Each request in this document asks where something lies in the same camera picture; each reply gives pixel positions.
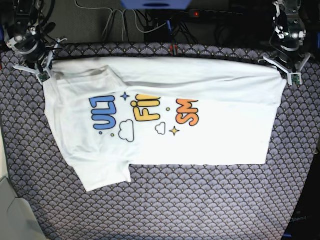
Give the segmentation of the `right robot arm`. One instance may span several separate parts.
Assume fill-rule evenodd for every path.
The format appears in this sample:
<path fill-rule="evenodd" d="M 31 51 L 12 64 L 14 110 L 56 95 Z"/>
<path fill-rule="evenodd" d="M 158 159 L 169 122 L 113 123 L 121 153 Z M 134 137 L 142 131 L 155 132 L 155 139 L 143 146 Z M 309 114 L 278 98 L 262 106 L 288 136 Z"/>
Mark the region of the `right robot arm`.
<path fill-rule="evenodd" d="M 50 22 L 56 2 L 49 2 L 45 13 L 43 0 L 2 0 L 0 2 L 0 50 L 21 55 L 26 66 L 15 65 L 19 71 L 34 74 L 42 83 L 52 77 L 55 52 L 63 48 L 63 38 L 53 38 L 56 28 Z"/>

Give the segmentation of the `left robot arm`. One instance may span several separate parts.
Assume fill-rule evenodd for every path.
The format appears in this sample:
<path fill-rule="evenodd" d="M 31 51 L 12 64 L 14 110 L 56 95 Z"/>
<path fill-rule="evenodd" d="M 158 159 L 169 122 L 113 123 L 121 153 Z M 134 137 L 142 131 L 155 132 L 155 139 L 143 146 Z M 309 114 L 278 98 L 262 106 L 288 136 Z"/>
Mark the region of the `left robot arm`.
<path fill-rule="evenodd" d="M 311 57 L 307 30 L 300 17 L 300 0 L 275 0 L 273 31 L 269 45 L 276 51 L 274 57 L 263 56 L 258 62 L 277 67 L 288 84 L 302 84 L 302 70 Z"/>

